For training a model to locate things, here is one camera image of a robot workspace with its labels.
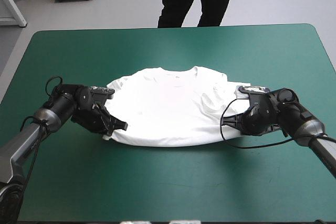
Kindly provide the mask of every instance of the black cable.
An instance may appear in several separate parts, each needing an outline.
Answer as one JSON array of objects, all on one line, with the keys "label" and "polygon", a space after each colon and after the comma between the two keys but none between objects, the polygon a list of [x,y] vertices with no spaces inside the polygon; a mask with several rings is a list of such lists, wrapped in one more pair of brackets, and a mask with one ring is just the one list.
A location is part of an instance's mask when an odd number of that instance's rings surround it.
[{"label": "black cable", "polygon": [[51,77],[48,81],[47,81],[47,83],[46,83],[46,86],[45,86],[45,91],[46,91],[46,94],[49,96],[49,97],[51,97],[51,94],[49,94],[48,93],[48,90],[47,90],[47,88],[48,88],[48,85],[49,85],[49,82],[51,82],[52,80],[55,80],[55,79],[59,79],[59,84],[57,85],[57,87],[59,86],[59,85],[62,85],[62,83],[63,83],[63,78],[61,77],[61,76],[53,76],[53,77]]},{"label": "black cable", "polygon": [[311,138],[310,142],[313,141],[313,140],[316,140],[316,139],[320,138],[320,139],[323,139],[323,140],[327,140],[327,141],[336,143],[336,140],[335,140],[335,139],[333,139],[333,138],[331,138],[331,137],[328,137],[328,136],[324,136],[324,135],[322,135],[322,134],[317,135],[317,136],[315,136],[315,135],[310,135],[310,134],[305,134],[305,135],[297,136],[296,138],[290,138],[290,139],[286,139],[286,140],[281,141],[281,142],[272,143],[272,144],[265,144],[265,145],[256,145],[256,146],[238,146],[238,145],[231,144],[231,143],[228,142],[228,140],[226,140],[226,139],[224,138],[223,130],[222,130],[222,120],[223,120],[223,117],[224,117],[225,112],[228,110],[228,108],[230,107],[230,105],[231,105],[233,102],[237,101],[237,100],[244,100],[244,99],[238,99],[238,98],[237,98],[237,99],[235,99],[235,100],[232,100],[232,101],[228,104],[228,106],[226,107],[226,109],[224,110],[222,116],[220,117],[220,120],[221,120],[221,121],[220,121],[220,125],[219,125],[219,128],[220,128],[220,135],[222,136],[222,138],[223,138],[223,140],[225,141],[225,143],[226,143],[227,145],[231,146],[231,147],[238,148],[238,149],[245,149],[245,150],[246,150],[246,149],[257,149],[257,148],[264,148],[264,147],[271,147],[271,146],[276,146],[276,145],[280,145],[280,144],[285,144],[285,143],[288,143],[288,142],[290,142],[290,141],[293,141],[293,140],[296,140],[296,139],[299,139],[299,138],[303,138],[303,137],[310,137],[310,138]]},{"label": "black cable", "polygon": [[28,185],[28,182],[29,182],[29,179],[30,179],[30,176],[31,176],[31,173],[33,171],[33,167],[34,167],[34,164],[35,164],[35,161],[36,161],[36,157],[37,157],[37,153],[38,153],[38,149],[40,147],[40,144],[41,144],[41,141],[42,141],[42,136],[43,136],[43,129],[46,130],[47,132],[47,121],[46,120],[39,120],[37,119],[36,117],[34,116],[28,116],[26,117],[24,120],[23,120],[23,123],[20,127],[20,132],[22,131],[22,129],[24,128],[25,126],[25,123],[28,119],[33,119],[33,123],[37,123],[40,125],[39,127],[39,130],[38,130],[38,136],[37,136],[37,141],[36,141],[36,145],[35,145],[35,152],[34,152],[34,156],[33,156],[33,159],[31,161],[31,164],[30,164],[30,168],[29,168],[29,171],[28,171],[28,174],[27,174],[27,177],[26,177],[26,181],[25,181],[25,184],[23,185],[22,187],[22,191],[21,191],[21,195],[20,195],[20,199],[18,201],[18,204],[16,206],[16,209],[15,209],[15,214],[13,215],[13,223],[16,222],[17,218],[18,218],[18,215],[19,215],[19,210],[20,210],[20,207],[22,205],[22,202],[23,202],[23,195],[25,193],[25,190],[27,188],[27,185]]},{"label": "black cable", "polygon": [[333,139],[331,137],[328,137],[328,136],[318,136],[317,138],[320,138],[320,139],[323,139],[323,140],[328,140],[330,142],[336,143],[335,139]]},{"label": "black cable", "polygon": [[[223,130],[222,130],[222,120],[223,120],[223,117],[224,117],[224,114],[225,112],[228,110],[228,108],[230,107],[230,105],[237,101],[237,100],[244,100],[244,99],[235,99],[235,100],[232,100],[228,106],[226,107],[226,109],[224,110],[222,116],[220,117],[220,124],[219,124],[219,128],[220,128],[220,135],[222,136],[223,140],[225,141],[225,143],[231,147],[234,147],[234,148],[238,148],[238,149],[257,149],[257,148],[265,148],[265,147],[271,147],[271,146],[276,146],[276,145],[280,145],[280,144],[285,144],[285,143],[288,143],[290,141],[293,141],[294,138],[290,138],[290,139],[287,139],[287,140],[284,140],[284,141],[281,141],[281,142],[277,142],[277,143],[271,143],[271,144],[265,144],[265,145],[256,145],[256,146],[238,146],[238,145],[234,145],[234,144],[231,144],[228,142],[228,140],[225,139],[224,135],[223,135]],[[300,136],[300,137],[315,137],[314,135],[303,135],[303,136]]]}]

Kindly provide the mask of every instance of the green table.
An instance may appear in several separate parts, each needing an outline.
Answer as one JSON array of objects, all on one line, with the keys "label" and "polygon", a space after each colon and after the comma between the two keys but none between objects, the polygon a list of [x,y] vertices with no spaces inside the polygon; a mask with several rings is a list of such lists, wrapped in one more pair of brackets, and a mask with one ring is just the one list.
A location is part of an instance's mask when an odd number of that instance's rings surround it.
[{"label": "green table", "polygon": [[[105,86],[143,68],[195,65],[227,73],[230,81],[294,89],[336,136],[336,74],[315,29],[300,24],[38,32],[0,106],[0,144],[47,99],[50,76]],[[233,142],[283,139],[277,132]],[[20,214],[41,221],[318,218],[336,220],[336,183],[295,142],[258,150],[224,142],[136,147],[103,141],[72,122],[41,145]]]}]

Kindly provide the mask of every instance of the white t-shirt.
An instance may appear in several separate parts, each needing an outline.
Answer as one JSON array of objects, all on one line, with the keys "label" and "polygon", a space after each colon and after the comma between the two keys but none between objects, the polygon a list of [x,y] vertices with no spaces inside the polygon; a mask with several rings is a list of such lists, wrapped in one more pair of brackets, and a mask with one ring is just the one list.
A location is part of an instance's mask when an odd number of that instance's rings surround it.
[{"label": "white t-shirt", "polygon": [[[112,81],[112,100],[106,101],[111,115],[128,123],[126,131],[115,130],[111,137],[130,145],[176,147],[218,142],[220,116],[236,98],[237,86],[249,83],[229,82],[224,73],[204,67],[188,71],[143,69],[131,76]],[[225,116],[242,113],[248,100],[235,101]],[[240,132],[223,127],[225,139]]]}]

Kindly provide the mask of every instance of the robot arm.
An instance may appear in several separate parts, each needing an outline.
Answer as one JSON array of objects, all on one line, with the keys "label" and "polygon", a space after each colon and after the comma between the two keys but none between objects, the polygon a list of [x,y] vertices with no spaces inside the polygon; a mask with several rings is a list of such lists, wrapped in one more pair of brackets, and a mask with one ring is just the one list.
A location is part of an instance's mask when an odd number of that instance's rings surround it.
[{"label": "robot arm", "polygon": [[297,144],[310,147],[336,178],[336,141],[327,137],[324,124],[299,103],[294,91],[240,86],[237,92],[249,99],[250,107],[222,117],[221,126],[254,136],[282,130],[285,137],[290,135]]},{"label": "robot arm", "polygon": [[70,117],[94,133],[110,136],[114,130],[127,129],[127,123],[111,116],[104,106],[107,99],[112,99],[113,89],[63,84],[60,79],[52,93],[47,93],[49,100],[36,111],[33,122],[0,148],[0,223],[14,223],[18,217],[29,179],[22,169],[26,159]]}]

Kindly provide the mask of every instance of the gray floor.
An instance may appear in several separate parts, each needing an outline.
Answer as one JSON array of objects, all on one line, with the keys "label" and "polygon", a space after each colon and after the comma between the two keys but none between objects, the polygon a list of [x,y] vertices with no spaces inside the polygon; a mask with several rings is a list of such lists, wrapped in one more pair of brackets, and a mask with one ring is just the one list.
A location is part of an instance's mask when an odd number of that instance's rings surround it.
[{"label": "gray floor", "polygon": [[[28,26],[0,27],[0,100],[35,32],[156,27],[162,9],[161,0],[15,1]],[[195,0],[183,26],[196,26],[200,15],[200,0]],[[335,0],[231,0],[222,25],[310,23],[336,67],[335,17]]]}]

